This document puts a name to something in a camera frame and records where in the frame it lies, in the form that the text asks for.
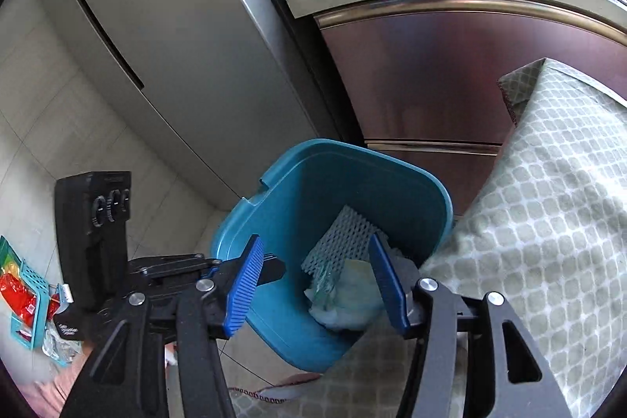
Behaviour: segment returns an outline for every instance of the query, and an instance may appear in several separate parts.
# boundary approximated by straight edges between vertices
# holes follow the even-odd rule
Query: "blue gripper pad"
[[[242,327],[253,301],[259,273],[263,267],[263,243],[253,235],[248,240],[244,254],[250,248],[227,295],[227,314],[223,328],[228,337]]]
[[[407,317],[407,298],[405,290],[394,271],[394,266],[384,248],[387,242],[378,234],[372,234],[368,244],[370,264],[377,285],[381,292],[381,298],[386,307],[390,324],[401,336],[405,336],[410,330],[410,320]]]

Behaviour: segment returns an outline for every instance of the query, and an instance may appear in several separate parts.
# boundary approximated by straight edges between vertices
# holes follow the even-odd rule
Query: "blue trash can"
[[[326,139],[287,151],[241,199],[216,233],[212,257],[238,257],[252,234],[285,261],[277,282],[256,290],[247,320],[289,364],[325,372],[355,336],[333,333],[308,313],[311,278],[300,265],[347,204],[381,228],[390,245],[422,264],[449,233],[448,192],[428,172],[390,156]]]

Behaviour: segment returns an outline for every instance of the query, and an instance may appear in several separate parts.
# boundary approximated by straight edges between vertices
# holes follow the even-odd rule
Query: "tile floor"
[[[0,234],[18,254],[50,283],[60,282],[54,182],[111,169],[132,171],[129,258],[208,251],[227,213],[178,177],[109,107],[39,0],[5,0],[0,27]],[[51,379],[55,364],[10,339],[9,317],[0,299],[0,357],[9,373],[18,384]],[[219,347],[230,386],[256,390],[299,372],[247,324]]]

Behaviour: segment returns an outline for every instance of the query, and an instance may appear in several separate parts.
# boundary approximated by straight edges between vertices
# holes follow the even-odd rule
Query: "screw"
[[[129,303],[133,306],[141,305],[144,301],[146,301],[146,297],[143,293],[133,293],[129,296]]]
[[[504,302],[506,302],[506,299],[499,293],[490,293],[488,295],[488,301],[490,301],[493,305],[501,306]]]
[[[438,283],[433,278],[422,278],[418,285],[425,291],[435,291],[438,288]]]
[[[203,278],[202,280],[196,282],[196,288],[202,293],[211,292],[215,286],[216,285],[213,283],[213,280],[209,278]]]

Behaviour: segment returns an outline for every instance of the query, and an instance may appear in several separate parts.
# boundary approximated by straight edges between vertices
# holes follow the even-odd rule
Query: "red plastic bag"
[[[0,277],[0,293],[13,313],[29,328],[33,327],[33,316],[37,307],[37,297],[11,273]]]

